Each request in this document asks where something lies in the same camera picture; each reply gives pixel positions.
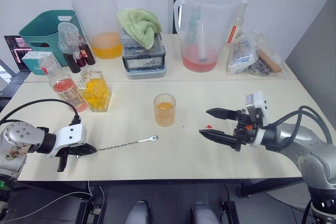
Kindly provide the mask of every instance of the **yellow liquid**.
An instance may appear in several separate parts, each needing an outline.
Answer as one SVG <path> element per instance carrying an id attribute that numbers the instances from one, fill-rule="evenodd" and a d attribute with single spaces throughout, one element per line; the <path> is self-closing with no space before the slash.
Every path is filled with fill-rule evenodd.
<path id="1" fill-rule="evenodd" d="M 111 94 L 104 80 L 91 79 L 86 84 L 86 89 L 81 95 L 93 112 L 107 111 Z"/>
<path id="2" fill-rule="evenodd" d="M 118 32 L 106 32 L 90 39 L 93 53 L 101 59 L 114 59 L 122 54 Z"/>
<path id="3" fill-rule="evenodd" d="M 155 107 L 156 123 L 163 127 L 172 125 L 175 116 L 174 106 L 169 102 L 160 102 Z"/>

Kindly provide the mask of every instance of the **bottle label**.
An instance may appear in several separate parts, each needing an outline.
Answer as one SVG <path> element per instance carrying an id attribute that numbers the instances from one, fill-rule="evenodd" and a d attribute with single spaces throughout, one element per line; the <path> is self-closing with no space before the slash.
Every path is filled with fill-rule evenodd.
<path id="1" fill-rule="evenodd" d="M 85 58 L 88 57 L 88 55 L 86 54 L 85 50 L 82 49 L 82 50 L 80 51 L 80 53 L 82 54 L 83 57 L 85 57 Z"/>
<path id="2" fill-rule="evenodd" d="M 43 72 L 44 72 L 45 74 L 48 74 L 48 70 L 47 70 L 46 68 L 41 67 L 41 69 L 43 70 Z"/>
<path id="3" fill-rule="evenodd" d="M 232 26 L 227 38 L 227 42 L 232 43 L 238 37 L 239 32 L 240 32 L 240 26 Z"/>
<path id="4" fill-rule="evenodd" d="M 79 50 L 77 52 L 74 52 L 73 56 L 75 60 L 79 60 L 80 58 L 82 58 L 82 55 L 80 54 Z"/>
<path id="5" fill-rule="evenodd" d="M 62 100 L 71 103 L 75 108 L 81 106 L 84 102 L 75 84 L 73 84 L 72 87 L 66 91 L 63 92 L 56 91 L 56 93 Z"/>

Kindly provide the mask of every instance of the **plastic cup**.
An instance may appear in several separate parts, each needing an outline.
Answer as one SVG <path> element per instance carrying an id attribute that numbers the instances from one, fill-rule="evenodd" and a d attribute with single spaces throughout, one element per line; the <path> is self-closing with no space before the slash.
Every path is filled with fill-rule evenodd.
<path id="1" fill-rule="evenodd" d="M 183 39 L 182 63 L 195 72 L 216 67 L 240 0 L 176 0 L 175 28 Z"/>
<path id="2" fill-rule="evenodd" d="M 71 0 L 92 52 L 101 59 L 121 56 L 116 0 Z"/>
<path id="3" fill-rule="evenodd" d="M 175 98 L 170 94 L 159 94 L 154 99 L 155 121 L 159 126 L 168 127 L 174 123 Z"/>

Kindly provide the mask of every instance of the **black cable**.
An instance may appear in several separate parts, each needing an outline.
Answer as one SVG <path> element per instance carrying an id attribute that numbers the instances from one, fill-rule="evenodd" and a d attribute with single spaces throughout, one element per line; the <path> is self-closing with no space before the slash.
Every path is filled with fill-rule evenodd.
<path id="1" fill-rule="evenodd" d="M 305 211 L 304 211 L 303 216 L 302 216 L 301 224 L 306 224 L 307 216 L 308 216 L 308 213 L 309 213 L 309 210 L 310 210 L 310 204 L 311 204 L 311 200 L 308 202 L 308 204 L 305 208 Z"/>
<path id="2" fill-rule="evenodd" d="M 322 129 L 324 135 L 325 135 L 325 139 L 327 141 L 327 143 L 329 144 L 332 144 L 332 138 L 331 138 L 331 135 L 330 135 L 330 132 L 329 132 L 329 129 L 328 127 L 324 127 L 325 126 L 325 123 L 324 121 L 320 121 L 318 117 L 316 117 L 315 115 L 307 112 L 307 111 L 304 111 L 304 110 L 296 110 L 296 111 L 293 111 L 285 116 L 283 116 L 282 118 L 280 118 L 279 120 L 277 120 L 276 122 L 274 123 L 271 123 L 271 124 L 268 124 L 266 126 L 262 126 L 262 125 L 257 125 L 259 128 L 263 129 L 263 130 L 268 130 L 268 129 L 273 129 L 275 128 L 276 126 L 280 125 L 281 123 L 285 122 L 286 120 L 290 119 L 291 117 L 295 116 L 295 115 L 306 115 L 310 118 L 312 118 L 319 126 L 320 128 Z"/>
<path id="3" fill-rule="evenodd" d="M 328 133 L 328 136 L 326 136 L 326 139 L 330 139 L 330 141 L 331 141 L 331 134 L 330 134 L 330 131 L 329 131 L 329 129 L 328 129 L 328 127 L 327 127 L 327 125 L 326 125 L 326 123 L 324 122 L 324 120 L 322 119 L 322 117 L 314 110 L 314 109 L 312 109 L 311 107 L 309 107 L 309 106 L 307 106 L 307 105 L 303 105 L 303 106 L 301 106 L 300 108 L 299 108 L 299 110 L 302 110 L 302 109 L 307 109 L 307 110 L 310 110 L 319 120 L 320 120 L 320 122 L 321 122 L 321 124 L 323 125 L 323 127 L 325 128 L 325 129 L 327 129 L 326 131 L 327 131 L 327 133 Z"/>
<path id="4" fill-rule="evenodd" d="M 230 201 L 230 193 L 229 193 L 229 189 L 227 188 L 227 186 L 224 184 L 225 186 L 225 189 L 226 189 L 226 192 L 227 192 L 227 199 L 226 199 L 226 202 L 229 202 Z"/>
<path id="5" fill-rule="evenodd" d="M 229 189 L 227 188 L 226 184 L 224 184 L 224 186 L 225 186 L 226 193 L 227 193 L 226 203 L 228 203 L 230 201 L 230 193 L 229 193 Z M 222 223 L 222 217 L 225 212 L 226 212 L 225 209 L 223 209 L 222 214 L 220 215 L 221 217 L 219 218 L 220 223 Z"/>
<path id="6" fill-rule="evenodd" d="M 72 110 L 74 111 L 75 113 L 75 118 L 74 120 L 78 120 L 79 119 L 79 115 L 78 115 L 78 112 L 76 110 L 76 108 L 69 102 L 66 102 L 66 101 L 63 101 L 63 100 L 59 100 L 59 99 L 41 99 L 41 100 L 36 100 L 36 101 L 32 101 L 32 102 L 28 102 L 28 103 L 25 103 L 19 107 L 17 107 L 16 109 L 10 111 L 7 115 L 5 115 L 1 120 L 0 120 L 0 125 L 5 123 L 6 120 L 11 116 L 13 115 L 15 112 L 19 111 L 20 109 L 23 109 L 24 107 L 27 107 L 29 105 L 32 105 L 32 104 L 35 104 L 35 103 L 39 103 L 39 102 L 61 102 L 61 103 L 64 103 L 66 105 L 68 105 L 69 107 L 72 108 Z"/>
<path id="7" fill-rule="evenodd" d="M 8 119 L 4 121 L 3 123 L 16 123 L 16 122 L 22 122 L 21 120 L 16 120 L 16 119 Z"/>
<path id="8" fill-rule="evenodd" d="M 298 118 L 295 123 L 294 131 L 290 137 L 285 138 L 285 144 L 283 145 L 282 148 L 287 148 L 295 139 L 296 135 L 299 132 L 300 129 L 300 124 L 301 124 L 301 119 L 302 119 L 302 114 L 298 114 Z"/>

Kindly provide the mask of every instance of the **plastic measuring pitcher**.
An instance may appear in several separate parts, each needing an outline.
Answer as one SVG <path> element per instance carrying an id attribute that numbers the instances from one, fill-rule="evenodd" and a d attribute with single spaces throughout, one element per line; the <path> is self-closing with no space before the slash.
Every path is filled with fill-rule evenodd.
<path id="1" fill-rule="evenodd" d="M 239 2 L 240 0 L 175 1 L 175 28 L 183 38 L 182 61 L 186 68 L 195 72 L 208 72 L 215 68 Z"/>
<path id="2" fill-rule="evenodd" d="M 121 56 L 116 0 L 71 0 L 93 53 L 102 59 Z"/>

